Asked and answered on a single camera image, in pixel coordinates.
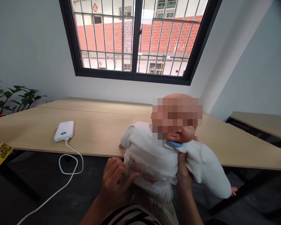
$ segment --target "blue collar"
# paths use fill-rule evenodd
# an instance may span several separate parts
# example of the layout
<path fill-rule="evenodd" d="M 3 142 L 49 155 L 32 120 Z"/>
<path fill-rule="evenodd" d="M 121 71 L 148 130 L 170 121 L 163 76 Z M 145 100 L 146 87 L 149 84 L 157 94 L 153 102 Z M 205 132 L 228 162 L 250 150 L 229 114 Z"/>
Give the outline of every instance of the blue collar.
<path fill-rule="evenodd" d="M 169 141 L 169 140 L 167 140 L 166 141 L 169 145 L 171 145 L 171 146 L 173 146 L 173 147 L 177 147 L 177 148 L 180 148 L 180 147 L 182 147 L 183 146 L 183 143 L 180 143 L 180 142 L 173 142 L 173 141 Z"/>

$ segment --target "gray floor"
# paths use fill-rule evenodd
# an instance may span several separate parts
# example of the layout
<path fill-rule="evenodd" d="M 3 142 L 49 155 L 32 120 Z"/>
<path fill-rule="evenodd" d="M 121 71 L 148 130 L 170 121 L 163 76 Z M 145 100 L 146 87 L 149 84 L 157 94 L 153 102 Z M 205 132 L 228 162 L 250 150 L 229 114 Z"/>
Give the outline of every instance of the gray floor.
<path fill-rule="evenodd" d="M 30 211 L 37 208 L 59 188 L 65 185 L 70 176 L 61 174 L 58 167 L 59 154 L 36 153 L 32 158 L 9 166 L 24 179 L 42 197 L 40 202 L 33 202 L 0 176 L 0 224 L 17 224 Z M 23 224 L 78 224 L 86 210 L 95 199 L 100 189 L 103 169 L 107 158 L 84 157 L 85 167 L 82 174 L 75 175 L 70 184 L 49 201 L 40 211 L 30 216 Z M 69 172 L 75 162 L 62 167 Z M 248 175 L 255 173 L 248 170 Z M 240 187 L 243 183 L 233 173 L 228 174 L 232 185 Z M 202 185 L 194 184 L 194 197 L 203 221 L 209 220 L 207 209 L 220 199 L 214 197 Z M 180 212 L 179 200 L 174 189 L 173 204 L 180 224 L 184 224 Z M 262 213 L 281 207 L 281 176 L 265 186 L 256 189 L 246 198 L 241 199 L 214 218 L 227 224 L 281 224 L 281 217 L 273 221 L 266 220 Z"/>

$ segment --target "white power bank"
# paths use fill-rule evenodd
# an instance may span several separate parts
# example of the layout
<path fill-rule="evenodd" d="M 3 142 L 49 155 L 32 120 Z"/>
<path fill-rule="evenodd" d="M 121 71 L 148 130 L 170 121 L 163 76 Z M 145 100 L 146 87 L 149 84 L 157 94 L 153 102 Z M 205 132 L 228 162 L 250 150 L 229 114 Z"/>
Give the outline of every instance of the white power bank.
<path fill-rule="evenodd" d="M 74 122 L 68 121 L 63 122 L 58 125 L 57 131 L 54 136 L 54 141 L 64 141 L 65 139 L 70 139 L 73 137 L 74 132 Z"/>

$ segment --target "black metal frame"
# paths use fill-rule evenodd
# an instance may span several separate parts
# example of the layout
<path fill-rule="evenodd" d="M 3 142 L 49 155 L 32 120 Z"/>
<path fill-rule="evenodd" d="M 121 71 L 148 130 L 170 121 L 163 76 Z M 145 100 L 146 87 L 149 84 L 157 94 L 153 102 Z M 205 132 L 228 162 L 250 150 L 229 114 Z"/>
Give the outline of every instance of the black metal frame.
<path fill-rule="evenodd" d="M 268 137 L 271 136 L 271 134 L 268 134 L 266 132 L 260 131 L 250 125 L 247 125 L 246 123 L 240 122 L 234 118 L 229 117 L 226 121 L 226 123 L 231 124 L 232 126 L 235 126 L 249 134 L 252 134 L 256 136 L 257 138 L 260 138 L 264 141 Z M 279 148 L 281 148 L 281 140 L 275 143 L 271 143 L 272 145 L 275 145 Z M 236 193 L 236 196 L 231 196 L 227 199 L 222 200 L 218 204 L 216 204 L 214 207 L 209 209 L 208 213 L 209 215 L 213 216 L 214 214 L 222 211 L 223 209 L 227 208 L 228 206 L 232 205 L 234 202 L 238 201 L 239 199 L 245 197 L 248 195 L 252 190 L 258 188 L 259 186 L 265 184 L 266 182 L 270 181 L 272 178 L 278 176 L 281 174 L 281 171 L 275 171 L 275 170 L 262 170 L 259 172 L 256 176 L 254 176 L 252 179 L 248 180 L 245 176 L 243 176 L 240 172 L 238 172 L 237 167 L 230 168 L 231 171 L 235 173 L 243 182 L 244 185 L 241 186 L 238 189 L 238 192 Z M 281 209 L 275 210 L 270 213 L 264 214 L 264 216 L 267 219 L 275 218 L 276 216 L 281 214 Z"/>
<path fill-rule="evenodd" d="M 83 68 L 70 0 L 59 0 L 76 76 L 190 85 L 222 0 L 209 0 L 183 77 L 137 73 L 142 0 L 136 0 L 131 72 Z"/>
<path fill-rule="evenodd" d="M 38 201 L 41 199 L 41 197 L 7 165 L 10 161 L 12 161 L 24 152 L 25 151 L 22 150 L 14 150 L 0 165 L 0 175 L 3 176 L 6 180 L 8 180 L 23 194 L 27 195 L 34 201 Z"/>

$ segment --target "doll arm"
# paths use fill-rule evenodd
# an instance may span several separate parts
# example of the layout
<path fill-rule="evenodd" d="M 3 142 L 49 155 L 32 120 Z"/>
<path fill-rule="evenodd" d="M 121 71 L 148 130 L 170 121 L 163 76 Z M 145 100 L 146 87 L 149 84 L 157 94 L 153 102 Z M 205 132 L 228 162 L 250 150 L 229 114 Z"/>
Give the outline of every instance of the doll arm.
<path fill-rule="evenodd" d="M 186 161 L 189 171 L 194 174 L 198 183 L 206 185 L 215 196 L 229 198 L 231 185 L 218 158 L 209 147 L 198 144 L 201 145 L 200 160 L 193 160 L 188 154 Z"/>
<path fill-rule="evenodd" d="M 120 145 L 119 145 L 119 148 L 126 149 L 126 148 L 128 148 L 128 147 L 131 145 L 131 143 L 130 143 L 130 141 L 129 141 L 129 137 L 130 137 L 130 135 L 131 135 L 133 129 L 134 129 L 134 125 L 130 125 L 130 126 L 127 128 L 126 132 L 125 132 L 125 133 L 123 134 L 123 136 L 121 137 L 121 143 L 120 143 Z"/>

